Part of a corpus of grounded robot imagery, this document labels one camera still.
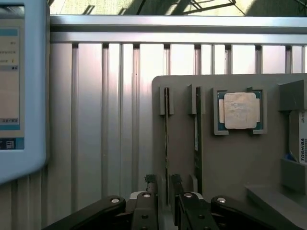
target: corrugated metal wall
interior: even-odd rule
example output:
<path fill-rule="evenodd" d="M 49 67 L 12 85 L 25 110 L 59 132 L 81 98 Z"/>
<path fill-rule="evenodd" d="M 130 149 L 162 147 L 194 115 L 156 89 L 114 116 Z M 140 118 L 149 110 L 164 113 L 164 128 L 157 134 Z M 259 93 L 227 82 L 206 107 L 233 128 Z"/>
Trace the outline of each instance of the corrugated metal wall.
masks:
<path fill-rule="evenodd" d="M 301 73 L 303 46 L 51 45 L 51 157 L 0 189 L 0 228 L 39 230 L 152 172 L 151 81 L 166 74 Z"/>

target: metal bolt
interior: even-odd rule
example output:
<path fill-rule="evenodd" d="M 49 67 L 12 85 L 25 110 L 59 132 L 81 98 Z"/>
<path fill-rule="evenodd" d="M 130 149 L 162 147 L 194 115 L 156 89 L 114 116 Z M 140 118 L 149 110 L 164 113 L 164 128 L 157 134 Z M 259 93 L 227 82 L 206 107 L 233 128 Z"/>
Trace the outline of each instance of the metal bolt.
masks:
<path fill-rule="evenodd" d="M 112 199 L 111 202 L 112 203 L 117 203 L 117 202 L 119 202 L 119 200 L 118 199 Z"/>
<path fill-rule="evenodd" d="M 185 193 L 184 196 L 187 198 L 191 198 L 193 195 L 191 193 Z"/>
<path fill-rule="evenodd" d="M 217 198 L 217 201 L 220 202 L 220 203 L 225 203 L 226 202 L 226 199 L 225 198 Z"/>

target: gray mounting panel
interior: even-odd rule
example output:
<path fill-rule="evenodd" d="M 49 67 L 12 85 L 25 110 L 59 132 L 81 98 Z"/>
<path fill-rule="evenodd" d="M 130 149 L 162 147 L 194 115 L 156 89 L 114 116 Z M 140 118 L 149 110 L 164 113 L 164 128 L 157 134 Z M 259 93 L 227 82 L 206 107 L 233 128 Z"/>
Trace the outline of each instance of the gray mounting panel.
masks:
<path fill-rule="evenodd" d="M 195 116 L 191 115 L 190 85 L 201 87 L 204 103 L 202 114 L 202 195 L 210 201 L 214 196 L 231 196 L 246 200 L 245 185 L 269 185 L 280 190 L 281 166 L 287 150 L 287 117 L 279 112 L 279 84 L 307 80 L 306 74 L 193 75 L 159 76 L 153 80 L 153 167 L 165 175 L 165 130 L 168 142 L 168 173 L 179 173 L 185 190 L 193 190 Z M 161 114 L 161 88 L 172 92 L 169 107 L 172 114 Z M 265 90 L 267 132 L 251 135 L 246 130 L 229 130 L 229 135 L 214 135 L 213 88 L 246 92 L 248 87 Z"/>

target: screw head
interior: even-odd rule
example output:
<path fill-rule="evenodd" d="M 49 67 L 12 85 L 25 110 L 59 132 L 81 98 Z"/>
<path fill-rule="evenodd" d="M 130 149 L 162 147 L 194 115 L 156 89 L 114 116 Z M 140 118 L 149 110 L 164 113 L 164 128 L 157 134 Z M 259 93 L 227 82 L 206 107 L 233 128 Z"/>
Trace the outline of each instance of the screw head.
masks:
<path fill-rule="evenodd" d="M 193 195 L 191 193 L 185 193 L 184 196 L 187 198 L 191 198 Z"/>
<path fill-rule="evenodd" d="M 118 199 L 112 199 L 111 202 L 112 202 L 112 203 L 118 203 L 119 200 L 118 200 Z"/>
<path fill-rule="evenodd" d="M 217 201 L 220 202 L 220 203 L 222 203 L 222 204 L 224 204 L 224 203 L 226 202 L 226 199 L 220 197 L 220 198 L 217 198 Z"/>

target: metal panel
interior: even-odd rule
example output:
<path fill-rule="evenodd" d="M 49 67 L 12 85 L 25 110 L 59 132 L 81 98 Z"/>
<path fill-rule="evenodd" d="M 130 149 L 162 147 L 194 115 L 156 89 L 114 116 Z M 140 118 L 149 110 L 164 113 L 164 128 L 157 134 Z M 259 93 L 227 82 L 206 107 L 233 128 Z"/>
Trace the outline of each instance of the metal panel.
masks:
<path fill-rule="evenodd" d="M 51 157 L 41 172 L 1 186 L 4 230 L 39 230 L 101 196 L 145 189 L 154 77 L 307 69 L 306 18 L 51 21 Z"/>

